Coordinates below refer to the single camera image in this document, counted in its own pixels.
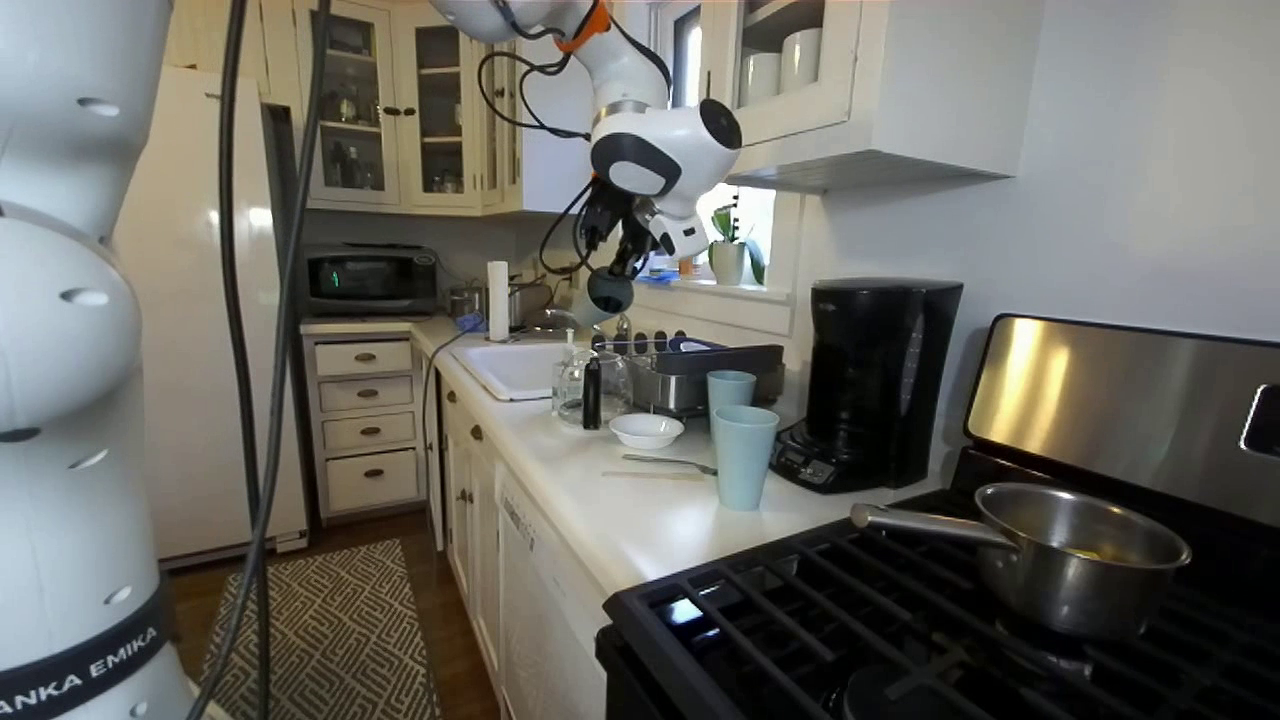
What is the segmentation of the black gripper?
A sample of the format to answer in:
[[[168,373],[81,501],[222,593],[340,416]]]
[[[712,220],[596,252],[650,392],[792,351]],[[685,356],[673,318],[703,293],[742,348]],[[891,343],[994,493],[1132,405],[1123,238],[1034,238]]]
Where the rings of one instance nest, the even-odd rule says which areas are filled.
[[[611,188],[608,178],[593,178],[583,188],[583,203],[572,220],[577,238],[583,252],[596,252],[605,238],[615,244],[608,261],[608,277],[637,281],[650,261],[663,247],[663,238],[646,220],[646,198],[631,191]]]

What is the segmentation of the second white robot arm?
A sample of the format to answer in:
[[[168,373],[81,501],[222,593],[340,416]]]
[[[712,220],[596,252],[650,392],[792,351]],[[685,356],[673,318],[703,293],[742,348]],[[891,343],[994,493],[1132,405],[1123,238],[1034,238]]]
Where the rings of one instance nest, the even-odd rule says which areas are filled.
[[[0,0],[0,720],[209,720],[142,481],[142,308],[110,238],[171,0]]]

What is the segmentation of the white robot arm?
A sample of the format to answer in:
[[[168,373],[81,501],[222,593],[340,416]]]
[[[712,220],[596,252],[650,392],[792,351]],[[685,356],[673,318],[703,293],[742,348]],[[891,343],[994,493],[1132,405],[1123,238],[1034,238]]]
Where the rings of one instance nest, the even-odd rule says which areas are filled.
[[[480,44],[552,39],[593,79],[593,188],[624,198],[611,277],[631,282],[654,252],[695,257],[695,198],[715,188],[746,149],[725,100],[673,102],[669,62],[642,44],[608,0],[434,0]]]

